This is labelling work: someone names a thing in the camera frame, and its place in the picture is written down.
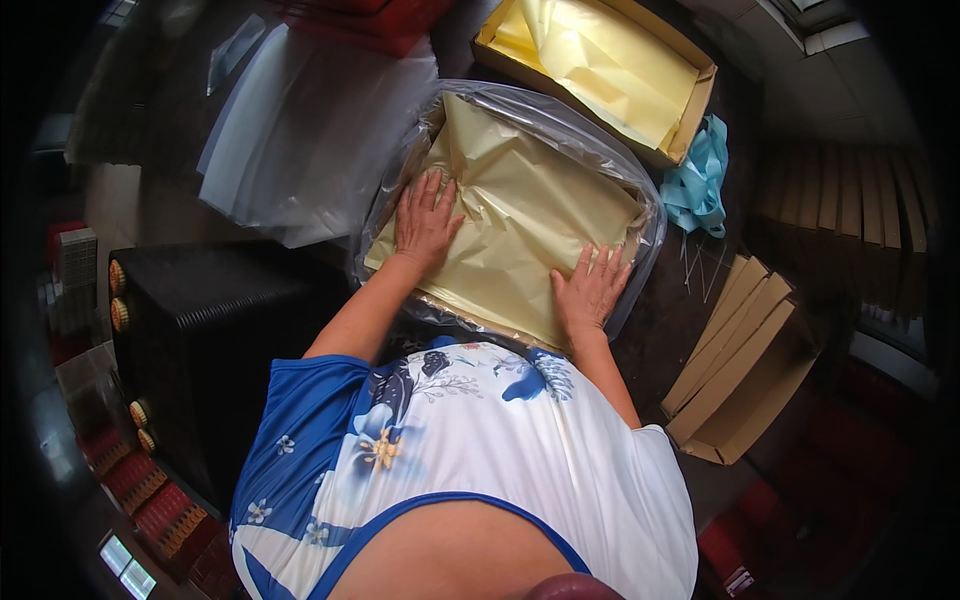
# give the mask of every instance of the woman's right hand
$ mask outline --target woman's right hand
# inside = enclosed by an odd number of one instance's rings
[[[457,183],[451,178],[444,193],[437,200],[443,173],[425,171],[417,179],[417,186],[407,186],[396,208],[396,257],[403,257],[420,276],[439,269],[446,260],[454,236],[464,223],[466,215],[451,217]]]
[[[556,269],[550,271],[557,318],[573,345],[576,345],[577,340],[589,337],[597,331],[603,333],[603,323],[610,316],[616,299],[627,285],[632,267],[632,263],[620,266],[622,246],[616,247],[612,257],[610,247],[602,247],[591,269],[592,255],[593,245],[587,244],[580,252],[570,281],[564,279]]]

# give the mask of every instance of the shirt sleeve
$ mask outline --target shirt sleeve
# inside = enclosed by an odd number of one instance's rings
[[[263,418],[233,494],[234,526],[251,516],[251,524],[288,535],[305,526],[351,415],[358,402],[370,402],[370,372],[365,361],[341,355],[273,362]]]
[[[697,578],[697,542],[693,507],[684,474],[666,432],[646,425],[630,432],[634,442],[633,472],[636,493],[650,519],[650,535],[666,563],[672,565],[685,597],[693,593]]]

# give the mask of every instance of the stacked cardboard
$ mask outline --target stacked cardboard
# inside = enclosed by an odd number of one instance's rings
[[[939,220],[919,154],[799,143],[760,166],[749,241],[806,296],[923,312],[926,232]]]
[[[790,285],[737,256],[700,341],[660,407],[680,450],[731,465],[773,422],[817,357]]]

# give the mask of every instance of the window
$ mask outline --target window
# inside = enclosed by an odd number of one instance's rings
[[[138,0],[110,0],[100,15],[100,22],[106,23],[110,27],[120,27],[123,25],[123,20],[127,18],[130,9],[137,2]]]
[[[111,535],[100,548],[100,558],[134,598],[147,600],[156,585],[156,579],[133,559],[130,550],[116,536]]]
[[[853,21],[846,0],[773,0],[800,38]]]

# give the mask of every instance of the clear plastic sheet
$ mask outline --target clear plastic sheet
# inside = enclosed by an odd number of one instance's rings
[[[605,325],[608,337],[614,339],[630,315],[663,243],[667,221],[660,194],[646,171],[626,147],[587,118],[554,98],[508,85],[461,80],[439,81],[431,99],[420,111],[416,126],[403,136],[393,159],[387,165],[367,223],[361,233],[352,239],[352,261],[348,270],[355,283],[362,285],[370,278],[371,271],[364,267],[364,258],[380,230],[393,215],[400,191],[417,174],[444,123],[444,92],[456,94],[469,104],[533,135],[589,169],[618,181],[636,196],[647,219],[638,235],[633,273]],[[454,311],[420,290],[405,303],[404,308],[426,323],[456,324],[491,338],[507,337],[528,346],[544,346],[539,340],[522,333],[458,314],[463,311]]]
[[[288,248],[356,234],[436,81],[426,39],[395,59],[280,25],[207,139],[199,196]]]
[[[263,32],[267,30],[266,23],[257,14],[251,14],[240,29],[229,37],[227,41],[220,44],[210,53],[210,71],[206,75],[206,95],[209,96],[213,90],[220,87],[220,84],[226,79],[237,62],[247,54]]]

